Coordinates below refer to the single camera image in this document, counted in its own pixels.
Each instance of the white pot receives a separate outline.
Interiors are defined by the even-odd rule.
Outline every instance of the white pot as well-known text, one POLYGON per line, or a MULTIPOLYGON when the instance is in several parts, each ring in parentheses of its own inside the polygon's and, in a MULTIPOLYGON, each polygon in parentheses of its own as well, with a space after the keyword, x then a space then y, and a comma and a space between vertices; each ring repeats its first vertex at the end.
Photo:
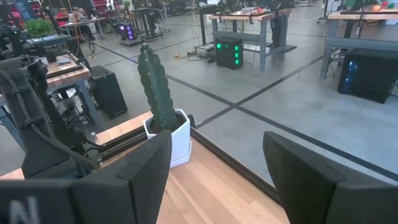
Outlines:
MULTIPOLYGON (((185 122, 172 133, 172 160, 170 168, 188 162, 191 158, 192 150, 192 142, 190 140, 190 120, 183 110, 176 109, 175 112, 182 115, 185 118, 185 122)), ((153 116, 144 121, 144 128, 148 139, 156 135, 149 132, 149 125, 152 119, 153 116)))

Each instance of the black equipment box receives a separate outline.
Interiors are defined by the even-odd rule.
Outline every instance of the black equipment box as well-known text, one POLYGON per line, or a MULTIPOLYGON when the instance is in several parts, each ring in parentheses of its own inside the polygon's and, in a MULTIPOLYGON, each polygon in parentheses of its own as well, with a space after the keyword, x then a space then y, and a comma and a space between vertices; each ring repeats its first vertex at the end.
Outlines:
POLYGON ((91 90, 98 107, 110 118, 127 112, 126 102, 114 72, 95 66, 91 69, 91 90))
POLYGON ((230 37, 220 37, 215 41, 217 65, 232 70, 243 65, 243 41, 230 37))
POLYGON ((354 49, 345 56, 338 92, 385 103, 398 75, 398 54, 354 49))

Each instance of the green cactus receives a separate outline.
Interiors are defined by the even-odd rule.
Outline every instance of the green cactus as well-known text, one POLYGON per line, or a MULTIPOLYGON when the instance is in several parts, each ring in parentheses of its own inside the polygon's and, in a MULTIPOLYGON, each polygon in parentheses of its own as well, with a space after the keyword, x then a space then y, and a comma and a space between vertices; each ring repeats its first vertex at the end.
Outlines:
POLYGON ((177 117, 170 97, 169 83, 160 58, 147 44, 143 44, 138 56, 138 72, 145 94, 148 97, 150 111, 154 115, 155 129, 174 131, 177 117))

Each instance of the wooden table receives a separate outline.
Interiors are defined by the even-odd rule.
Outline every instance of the wooden table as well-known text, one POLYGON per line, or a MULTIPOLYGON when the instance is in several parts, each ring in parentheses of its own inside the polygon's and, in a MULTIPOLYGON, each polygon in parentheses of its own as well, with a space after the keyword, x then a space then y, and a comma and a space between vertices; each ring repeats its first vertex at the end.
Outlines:
MULTIPOLYGON (((142 126, 143 114, 96 136, 105 143, 142 126)), ((159 224, 288 224, 284 209, 195 139, 188 163, 170 170, 159 224)), ((135 147, 104 162, 118 160, 135 147)), ((23 179, 20 169, 0 179, 23 179)))
MULTIPOLYGON (((73 55, 61 55, 58 56, 57 58, 63 58, 63 57, 73 57, 75 60, 77 58, 73 55)), ((67 70, 69 68, 73 68, 76 66, 76 63, 74 60, 71 60, 71 63, 66 64, 66 65, 61 65, 58 66, 56 62, 50 63, 48 67, 48 75, 55 73, 55 72, 61 72, 63 70, 67 70)), ((104 130, 104 124, 95 108, 94 101, 92 97, 90 96, 90 93, 88 92, 88 89, 86 87, 85 82, 91 77, 91 72, 83 65, 83 68, 80 70, 76 70, 73 72, 68 72, 63 75, 58 75, 56 77, 48 78, 47 83, 49 87, 47 88, 48 91, 54 91, 62 87, 66 86, 75 86, 76 90, 81 92, 82 96, 84 97, 84 100, 87 104, 87 107, 90 111, 90 116, 93 118, 95 125, 97 125, 98 129, 100 131, 104 130)), ((5 105, 6 102, 3 98, 2 95, 0 95, 0 106, 5 105)), ((19 136, 18 130, 14 126, 14 124, 11 122, 11 120, 6 116, 5 112, 0 109, 0 120, 3 123, 3 125, 7 128, 7 130, 11 133, 12 137, 16 140, 18 145, 24 150, 24 144, 19 136)))
MULTIPOLYGON (((368 6, 364 12, 374 12, 374 6, 368 6)), ((341 14, 334 12, 328 15, 329 26, 325 39, 325 54, 323 55, 320 78, 325 79, 329 69, 329 64, 333 61, 331 54, 335 49, 369 49, 369 50, 385 50, 398 52, 397 41, 371 40, 351 38, 353 25, 359 19, 361 20, 384 20, 398 19, 398 6, 393 9, 381 9, 378 14, 341 14), (397 14, 386 14, 383 12, 396 12, 397 14), (344 37, 336 37, 338 21, 346 20, 347 26, 344 37)))
POLYGON ((69 30, 69 28, 72 28, 72 27, 75 27, 75 26, 77 26, 77 27, 78 27, 78 26, 84 26, 84 25, 87 25, 87 24, 89 24, 89 23, 95 22, 95 23, 98 24, 99 32, 101 33, 101 38, 102 38, 102 39, 105 39, 104 33, 102 32, 102 29, 101 29, 101 24, 100 24, 100 22, 103 21, 103 20, 106 20, 106 19, 107 19, 107 18, 97 18, 97 19, 91 19, 91 20, 87 20, 87 21, 74 22, 74 23, 71 23, 71 24, 62 25, 62 26, 60 26, 60 28, 64 28, 64 29, 67 31, 68 35, 69 35, 69 36, 72 36, 72 35, 70 35, 70 30, 69 30))
MULTIPOLYGON (((249 16, 210 16, 209 18, 213 24, 213 39, 217 37, 232 37, 236 39, 243 39, 244 43, 252 44, 260 47, 260 70, 265 69, 266 57, 272 54, 279 54, 279 59, 283 60, 285 56, 286 48, 286 35, 287 35, 287 21, 289 14, 292 9, 283 9, 278 13, 280 19, 280 40, 279 46, 270 49, 269 53, 266 52, 266 41, 267 41, 267 21, 275 19, 276 13, 268 13, 261 16, 252 16, 252 21, 258 21, 261 23, 260 34, 240 34, 238 33, 237 21, 249 21, 249 16), (218 21, 219 20, 231 20, 233 25, 232 32, 219 31, 218 21)), ((237 15, 242 14, 241 11, 235 12, 237 15)))

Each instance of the gray floor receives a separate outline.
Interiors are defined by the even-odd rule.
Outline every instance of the gray floor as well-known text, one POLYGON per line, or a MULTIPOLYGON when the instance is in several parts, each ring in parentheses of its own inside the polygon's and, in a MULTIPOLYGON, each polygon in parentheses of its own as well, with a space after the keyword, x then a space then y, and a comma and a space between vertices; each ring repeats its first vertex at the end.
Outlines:
MULTIPOLYGON (((149 44, 165 66, 175 107, 194 115, 199 132, 269 183, 272 180, 262 153, 264 131, 279 133, 396 184, 398 143, 393 134, 398 124, 398 98, 390 97, 381 105, 338 94, 333 81, 337 82, 339 75, 335 64, 335 74, 330 70, 329 78, 318 78, 327 29, 326 21, 316 23, 320 14, 319 2, 293 9, 287 43, 297 48, 287 53, 284 61, 268 58, 265 71, 259 70, 259 54, 252 52, 245 52, 244 59, 253 65, 245 63, 239 70, 204 61, 175 60, 175 54, 184 56, 199 43, 200 29, 192 25, 190 16, 167 19, 163 27, 171 32, 149 44)), ((231 24, 220 28, 230 30, 231 24)), ((259 24, 246 24, 245 31, 258 33, 259 24)), ((396 26, 365 27, 363 31, 363 38, 394 40, 397 35, 396 26)), ((96 53, 89 59, 91 66, 102 65, 115 72, 129 108, 113 120, 104 116, 107 128, 149 109, 137 72, 139 46, 120 46, 118 38, 107 35, 106 40, 97 41, 96 53)), ((82 50, 90 55, 85 44, 82 50)), ((0 141, 4 147, 0 153, 3 174, 21 165, 23 153, 2 127, 0 141)))

